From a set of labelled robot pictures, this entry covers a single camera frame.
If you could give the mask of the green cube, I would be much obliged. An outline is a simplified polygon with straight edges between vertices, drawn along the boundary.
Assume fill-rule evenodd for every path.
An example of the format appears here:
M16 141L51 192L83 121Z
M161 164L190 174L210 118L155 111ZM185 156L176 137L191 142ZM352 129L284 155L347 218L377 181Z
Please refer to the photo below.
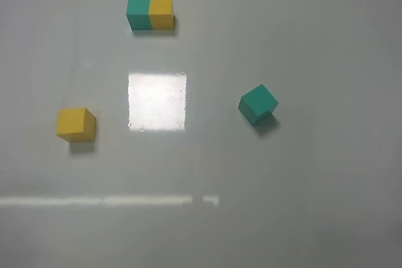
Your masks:
M278 104L272 93L261 84L241 97L238 109L255 126L272 114Z

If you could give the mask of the yellow cube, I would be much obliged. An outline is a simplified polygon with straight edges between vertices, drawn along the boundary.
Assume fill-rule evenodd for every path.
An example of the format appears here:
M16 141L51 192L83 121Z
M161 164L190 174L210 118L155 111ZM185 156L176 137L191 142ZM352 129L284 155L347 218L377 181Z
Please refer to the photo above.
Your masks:
M85 107L61 109L57 114L56 135L69 143L95 139L96 117Z

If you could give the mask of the yellow template block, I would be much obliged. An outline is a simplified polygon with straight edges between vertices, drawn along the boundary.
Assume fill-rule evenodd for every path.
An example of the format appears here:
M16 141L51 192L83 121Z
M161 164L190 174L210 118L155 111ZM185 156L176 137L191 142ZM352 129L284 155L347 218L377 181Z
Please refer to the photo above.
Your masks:
M173 0L150 0L148 16L153 30L173 29L175 22Z

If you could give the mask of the green template block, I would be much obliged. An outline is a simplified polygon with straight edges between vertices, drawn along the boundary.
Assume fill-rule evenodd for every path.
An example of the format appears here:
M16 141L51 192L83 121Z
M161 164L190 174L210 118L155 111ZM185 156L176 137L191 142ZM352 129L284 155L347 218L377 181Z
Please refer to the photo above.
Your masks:
M149 4L150 0L128 0L126 17L132 31L152 30Z

